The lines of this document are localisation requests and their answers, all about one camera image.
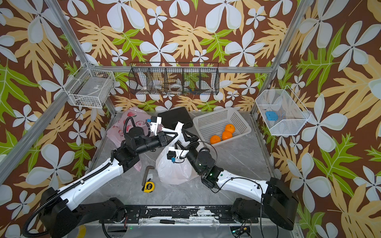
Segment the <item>white plastic bag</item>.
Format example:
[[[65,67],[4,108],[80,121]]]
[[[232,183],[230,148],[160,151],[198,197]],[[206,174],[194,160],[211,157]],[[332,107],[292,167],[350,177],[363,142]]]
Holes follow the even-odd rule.
[[[198,177],[186,158],[190,155],[190,150],[181,148],[190,144],[183,135],[183,126],[183,123],[178,122],[174,130],[163,128],[164,132],[176,132],[178,135],[170,135],[174,140],[164,147],[156,160],[156,170],[162,183],[179,185]]]

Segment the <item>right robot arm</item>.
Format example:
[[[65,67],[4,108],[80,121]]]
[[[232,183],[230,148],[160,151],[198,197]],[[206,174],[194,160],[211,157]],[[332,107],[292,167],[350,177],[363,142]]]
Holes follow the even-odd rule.
[[[254,216],[265,215],[274,224],[293,230],[298,207],[296,195],[278,178],[269,181],[255,180],[235,175],[215,164],[208,147],[200,147],[200,139],[195,134],[182,130],[184,142],[178,142],[180,157],[187,159],[201,182],[209,189],[227,190],[239,193],[247,199],[237,199],[231,212],[239,220],[247,219],[247,213]]]

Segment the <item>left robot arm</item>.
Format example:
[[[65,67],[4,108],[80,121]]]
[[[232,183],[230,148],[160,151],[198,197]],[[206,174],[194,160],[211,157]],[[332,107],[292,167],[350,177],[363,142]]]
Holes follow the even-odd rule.
[[[82,202],[101,186],[132,168],[139,162],[140,154],[175,143],[183,128],[182,123],[177,123],[175,130],[162,128],[159,131],[160,117],[151,117],[145,124],[147,134],[136,126],[132,117],[127,117],[123,127],[124,140],[119,148],[112,150],[109,159],[67,186],[46,190],[41,206],[25,222],[22,235],[26,238],[45,235],[62,238],[76,227],[95,220],[122,220],[125,205],[117,198],[89,205]]]

